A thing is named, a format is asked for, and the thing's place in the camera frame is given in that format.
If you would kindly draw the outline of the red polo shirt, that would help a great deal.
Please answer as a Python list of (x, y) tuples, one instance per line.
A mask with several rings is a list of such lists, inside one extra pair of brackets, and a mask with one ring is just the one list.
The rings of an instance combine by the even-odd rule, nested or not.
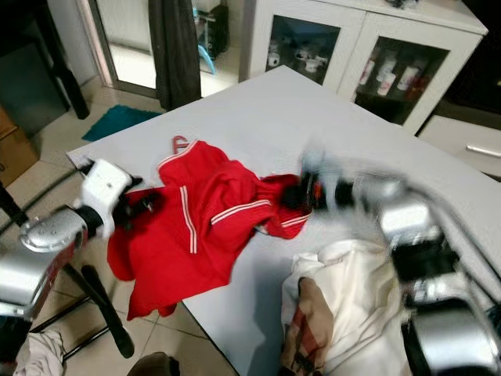
[(161, 186), (126, 194), (129, 204), (155, 196), (152, 211), (116, 226), (107, 261), (132, 280), (128, 318), (171, 315), (185, 298), (228, 285), (240, 253), (256, 233), (293, 239), (309, 210), (280, 203), (297, 175), (261, 178), (221, 148), (201, 140), (158, 165)]

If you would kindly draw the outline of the white blouse with dark buttons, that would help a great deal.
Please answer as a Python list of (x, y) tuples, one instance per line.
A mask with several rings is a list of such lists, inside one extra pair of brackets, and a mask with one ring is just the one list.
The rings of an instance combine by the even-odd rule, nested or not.
[(279, 376), (411, 376), (385, 248), (341, 240), (295, 255), (283, 281)]

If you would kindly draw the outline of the white table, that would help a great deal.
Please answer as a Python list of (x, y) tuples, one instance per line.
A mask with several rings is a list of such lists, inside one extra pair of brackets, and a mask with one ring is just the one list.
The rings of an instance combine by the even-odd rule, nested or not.
[[(176, 136), (222, 148), (258, 175), (298, 172), (307, 148), (321, 148), (352, 168), (403, 173), (453, 205), (501, 269), (501, 183), (289, 68), (265, 72), (66, 155), (76, 165), (107, 160), (159, 186), (157, 166), (173, 154)], [(361, 226), (327, 218), (310, 219), (293, 240), (257, 235), (237, 259), (229, 285), (187, 298), (185, 306), (237, 374), (276, 375), (283, 341), (280, 285), (289, 276), (291, 258), (362, 236)]]

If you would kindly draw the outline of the teal rug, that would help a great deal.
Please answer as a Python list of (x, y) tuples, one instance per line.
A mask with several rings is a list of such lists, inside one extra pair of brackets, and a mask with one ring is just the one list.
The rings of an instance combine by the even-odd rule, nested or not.
[(133, 125), (149, 121), (158, 115), (160, 112), (136, 110), (136, 108), (126, 107), (126, 105), (114, 105), (96, 123), (93, 123), (81, 138), (85, 141), (97, 141), (131, 128)]

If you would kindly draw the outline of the chrome and black clothes rack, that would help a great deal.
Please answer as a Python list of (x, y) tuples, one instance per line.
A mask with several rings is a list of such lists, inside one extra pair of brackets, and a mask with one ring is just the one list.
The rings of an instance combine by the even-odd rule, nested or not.
[[(105, 327), (83, 340), (78, 347), (64, 355), (71, 358), (78, 351), (90, 345), (104, 334), (110, 333), (121, 355), (125, 358), (135, 354), (135, 344), (122, 325), (114, 310), (110, 297), (93, 266), (85, 265), (76, 269), (72, 265), (76, 251), (81, 250), (93, 237), (78, 208), (58, 208), (46, 218), (29, 219), (27, 211), (34, 207), (47, 193), (56, 189), (74, 172), (66, 172), (44, 187), (25, 205), (18, 205), (14, 197), (3, 187), (1, 208), (9, 216), (2, 227), (6, 232), (11, 226), (18, 226), (20, 233), (17, 244), (1, 258), (1, 332), (0, 361), (13, 362), (15, 351), (21, 350), (29, 333), (41, 333), (51, 325), (81, 308), (87, 303), (97, 305), (103, 315)], [(85, 293), (85, 296), (68, 305), (62, 311), (50, 316), (46, 321), (36, 322), (52, 286), (60, 273)]]

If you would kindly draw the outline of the cardboard box with black print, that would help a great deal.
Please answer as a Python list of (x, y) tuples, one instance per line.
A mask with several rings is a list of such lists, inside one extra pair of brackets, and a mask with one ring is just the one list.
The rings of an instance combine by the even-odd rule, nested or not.
[(0, 180), (7, 187), (39, 161), (38, 150), (20, 128), (0, 140)]

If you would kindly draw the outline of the white low drawer unit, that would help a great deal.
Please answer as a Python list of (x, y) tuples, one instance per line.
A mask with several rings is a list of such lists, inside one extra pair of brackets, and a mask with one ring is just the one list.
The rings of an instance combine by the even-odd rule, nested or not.
[(433, 115), (419, 139), (501, 180), (501, 130)]

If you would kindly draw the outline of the grey curtain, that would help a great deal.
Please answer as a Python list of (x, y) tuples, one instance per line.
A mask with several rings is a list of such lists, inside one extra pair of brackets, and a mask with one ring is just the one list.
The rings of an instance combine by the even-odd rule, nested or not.
[(148, 0), (155, 96), (166, 111), (200, 95), (196, 22), (190, 0)]

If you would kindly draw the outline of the white glass-door cabinet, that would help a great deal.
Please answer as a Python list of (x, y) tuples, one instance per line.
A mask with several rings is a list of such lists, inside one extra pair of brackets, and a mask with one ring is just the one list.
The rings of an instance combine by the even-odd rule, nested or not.
[(287, 66), (418, 135), (488, 32), (462, 0), (247, 0), (240, 79)]

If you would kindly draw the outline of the black desk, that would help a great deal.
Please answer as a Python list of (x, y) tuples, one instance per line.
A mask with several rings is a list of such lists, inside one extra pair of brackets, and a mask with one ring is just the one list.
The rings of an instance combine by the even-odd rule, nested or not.
[(0, 0), (0, 103), (34, 136), (68, 111), (90, 115), (47, 0)]

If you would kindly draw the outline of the tall black speaker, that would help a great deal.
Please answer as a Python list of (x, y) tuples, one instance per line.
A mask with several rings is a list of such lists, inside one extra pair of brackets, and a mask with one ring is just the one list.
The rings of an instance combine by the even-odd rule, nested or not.
[(488, 28), (446, 93), (449, 103), (501, 121), (501, 0), (462, 0)]

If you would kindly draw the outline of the silver door frame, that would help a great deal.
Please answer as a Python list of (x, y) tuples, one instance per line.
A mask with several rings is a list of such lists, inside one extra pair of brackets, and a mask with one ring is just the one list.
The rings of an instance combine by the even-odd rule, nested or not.
[(80, 0), (80, 12), (86, 13), (91, 43), (93, 44), (96, 65), (100, 72), (103, 84), (110, 89), (118, 89), (117, 75), (114, 69), (114, 60), (110, 54), (110, 47), (106, 39), (103, 19), (98, 8), (97, 0)]

